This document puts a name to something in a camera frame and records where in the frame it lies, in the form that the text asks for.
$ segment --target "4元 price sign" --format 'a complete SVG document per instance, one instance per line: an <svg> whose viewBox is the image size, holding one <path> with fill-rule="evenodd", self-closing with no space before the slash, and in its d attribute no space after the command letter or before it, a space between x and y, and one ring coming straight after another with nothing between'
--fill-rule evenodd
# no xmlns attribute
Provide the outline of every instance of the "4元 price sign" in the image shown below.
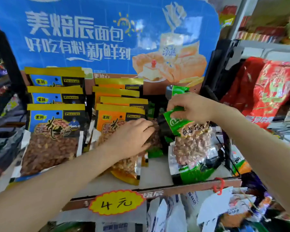
<svg viewBox="0 0 290 232"><path fill-rule="evenodd" d="M135 191L111 191L97 196L90 203L89 210L100 215L115 215L135 210L143 202L143 195Z"/></svg>

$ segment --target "hand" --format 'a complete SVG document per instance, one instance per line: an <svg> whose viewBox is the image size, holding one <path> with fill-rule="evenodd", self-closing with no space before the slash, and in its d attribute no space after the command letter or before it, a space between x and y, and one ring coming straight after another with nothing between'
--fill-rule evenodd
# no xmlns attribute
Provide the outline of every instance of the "hand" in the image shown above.
<svg viewBox="0 0 290 232"><path fill-rule="evenodd" d="M185 111L173 112L172 118L188 119L204 124L215 120L220 113L221 105L224 106L195 93L184 93L176 94L170 99L167 111L172 110L174 106L182 106Z"/></svg>
<svg viewBox="0 0 290 232"><path fill-rule="evenodd" d="M144 118L128 121L102 145L108 148L112 157L116 156L117 161L135 156L150 147L150 143L145 142L155 131L151 126L153 123Z"/></svg>

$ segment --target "price tag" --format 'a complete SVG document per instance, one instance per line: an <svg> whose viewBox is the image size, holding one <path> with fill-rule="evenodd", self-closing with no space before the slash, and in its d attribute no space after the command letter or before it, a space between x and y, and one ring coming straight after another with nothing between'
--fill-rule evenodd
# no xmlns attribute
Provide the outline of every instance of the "price tag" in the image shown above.
<svg viewBox="0 0 290 232"><path fill-rule="evenodd" d="M89 210L100 215L115 215L135 210L143 202L143 195L135 191L111 191L97 196L90 203Z"/></svg>

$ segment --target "shelf label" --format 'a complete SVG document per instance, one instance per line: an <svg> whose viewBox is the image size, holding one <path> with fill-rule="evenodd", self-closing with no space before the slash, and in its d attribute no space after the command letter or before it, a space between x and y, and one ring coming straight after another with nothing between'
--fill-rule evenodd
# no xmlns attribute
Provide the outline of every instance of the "shelf label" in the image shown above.
<svg viewBox="0 0 290 232"><path fill-rule="evenodd" d="M97 196L90 203L89 210L100 215L115 215L135 210L143 202L143 195L135 191L111 191Z"/></svg>

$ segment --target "sun illustration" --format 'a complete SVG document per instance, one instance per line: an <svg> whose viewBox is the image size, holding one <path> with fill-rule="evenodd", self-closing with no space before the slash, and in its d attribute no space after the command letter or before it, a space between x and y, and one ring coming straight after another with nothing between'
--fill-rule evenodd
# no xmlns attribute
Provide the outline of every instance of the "sun illustration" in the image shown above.
<svg viewBox="0 0 290 232"><path fill-rule="evenodd" d="M128 34L128 36L131 36L129 33L130 31L135 32L135 22L133 20L129 20L129 15L127 14L126 17L121 16L121 12L119 12L120 19L113 20L114 23L117 23L117 26L124 26L126 28L125 33Z"/></svg>

